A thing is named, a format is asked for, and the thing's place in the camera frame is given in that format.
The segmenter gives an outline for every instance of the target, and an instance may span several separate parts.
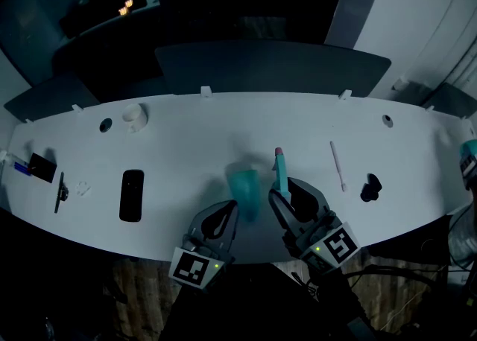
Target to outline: wooden floor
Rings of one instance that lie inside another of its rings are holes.
[[[362,249],[345,264],[343,272],[359,271],[369,264],[431,271],[439,269],[439,266],[374,258]],[[169,266],[168,262],[145,259],[124,259],[113,264],[114,279],[128,297],[127,304],[116,302],[116,310],[113,311],[113,326],[120,340],[157,341],[180,292],[180,286],[168,278]],[[276,266],[288,275],[295,271],[302,280],[308,280],[308,270],[301,261]],[[435,272],[422,274],[434,280],[437,278]],[[351,278],[350,285],[356,279]],[[363,275],[353,291],[376,330],[399,333],[400,328],[412,320],[427,289],[424,283],[406,278]]]

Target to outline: small white object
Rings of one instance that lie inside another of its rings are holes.
[[[15,156],[14,154],[12,153],[8,153],[6,150],[4,149],[0,149],[0,162],[5,162],[5,164],[9,165],[9,166],[14,166],[15,163],[21,165],[21,166],[24,166],[24,167],[28,167],[28,163],[23,161],[22,159],[20,159],[19,157]]]
[[[345,89],[341,95],[338,96],[339,100],[346,100],[348,98],[351,98],[351,89]]]
[[[127,124],[128,132],[140,131],[148,123],[148,117],[142,107],[135,103],[129,104],[122,113],[122,119]]]
[[[341,190],[345,192],[347,190],[347,187],[344,183],[343,175],[341,174],[341,166],[340,161],[338,160],[338,154],[336,154],[335,144],[333,144],[333,141],[330,141],[329,144],[331,145],[331,151],[333,153],[333,158],[335,159],[336,170],[338,172],[338,175],[340,176]]]
[[[409,82],[403,77],[400,77],[398,80],[396,80],[395,84],[393,84],[393,89],[395,91],[403,91],[408,85]]]
[[[79,197],[82,197],[82,196],[84,196],[84,194],[86,194],[90,189],[91,189],[91,186],[89,186],[85,181],[80,181],[80,182],[76,185],[76,194],[77,194]]]
[[[200,96],[202,98],[211,98],[212,97],[212,90],[210,89],[210,86],[202,86],[200,88]]]
[[[83,111],[83,108],[81,108],[80,106],[78,106],[76,104],[73,104],[72,108],[76,113],[81,113]]]

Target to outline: white bottle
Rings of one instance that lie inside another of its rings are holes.
[[[12,168],[15,166],[15,162],[20,166],[28,168],[28,163],[20,159],[19,157],[15,156],[12,153],[8,153],[6,150],[0,148],[0,162],[4,162],[6,165],[11,166]]]

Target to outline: black card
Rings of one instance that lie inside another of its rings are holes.
[[[35,177],[45,180],[46,182],[53,182],[54,172],[57,166],[47,159],[38,156],[36,153],[31,155],[28,171]]]

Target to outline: black hole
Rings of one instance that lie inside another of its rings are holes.
[[[388,115],[382,116],[382,122],[385,124],[386,127],[392,128],[393,127],[393,120]]]
[[[99,130],[104,133],[111,128],[111,125],[113,125],[113,121],[110,118],[105,118],[101,124],[99,124]]]

